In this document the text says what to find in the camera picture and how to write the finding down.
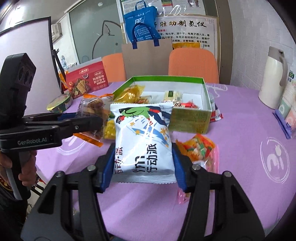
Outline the person's left hand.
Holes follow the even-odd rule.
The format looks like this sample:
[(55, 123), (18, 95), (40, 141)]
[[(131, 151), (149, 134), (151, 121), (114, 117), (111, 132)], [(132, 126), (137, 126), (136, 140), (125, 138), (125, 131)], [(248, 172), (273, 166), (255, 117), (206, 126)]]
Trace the person's left hand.
[[(22, 172), (18, 175), (18, 179), (26, 187), (31, 187), (36, 182), (37, 168), (36, 168), (37, 151), (30, 151), (30, 157), (27, 162), (22, 165)], [(1, 178), (10, 185), (5, 168), (12, 168), (11, 160), (1, 153)]]

